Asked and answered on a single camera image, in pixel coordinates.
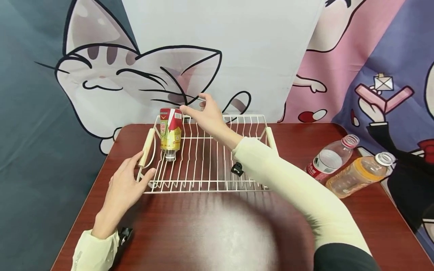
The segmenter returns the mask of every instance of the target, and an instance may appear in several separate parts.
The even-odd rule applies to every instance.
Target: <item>clear plastic water bottle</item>
[[[338,198],[343,199],[363,187],[381,181],[387,175],[388,166],[395,157],[387,152],[360,157],[344,170],[330,178],[325,186]]]
[[[318,181],[326,179],[348,162],[359,141],[357,136],[349,134],[341,140],[330,143],[315,156],[304,171]]]

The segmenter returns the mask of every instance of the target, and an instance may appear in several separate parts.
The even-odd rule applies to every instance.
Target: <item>cream sleeve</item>
[[[232,152],[243,171],[304,215],[315,236],[315,250],[329,243],[344,243],[371,255],[346,206],[314,178],[254,138],[243,138]]]
[[[92,236],[91,232],[82,233],[72,257],[71,271],[107,271],[112,267],[118,251],[118,231],[104,240]]]

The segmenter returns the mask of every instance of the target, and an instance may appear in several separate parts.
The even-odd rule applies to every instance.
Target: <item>black clamp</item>
[[[241,165],[239,162],[236,162],[232,168],[230,169],[230,171],[236,175],[238,175],[239,177],[241,177],[241,175],[244,173],[243,171],[243,165]]]
[[[124,254],[129,243],[131,243],[131,239],[133,236],[133,229],[122,227],[120,230],[118,230],[118,234],[119,234],[118,252],[115,255],[115,259],[113,260],[112,267],[109,269],[109,271],[115,270],[116,267],[118,266],[122,255]]]

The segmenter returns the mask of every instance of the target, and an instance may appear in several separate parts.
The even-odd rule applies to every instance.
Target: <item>red bow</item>
[[[434,164],[434,139],[427,139],[418,143],[421,150],[425,152],[425,162]]]

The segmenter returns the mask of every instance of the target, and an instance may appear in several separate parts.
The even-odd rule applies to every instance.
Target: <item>dish rack handle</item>
[[[271,127],[265,128],[265,134],[267,136],[268,146],[276,152],[277,155],[279,155],[279,152],[277,151],[276,142],[274,140],[273,131],[271,130]]]

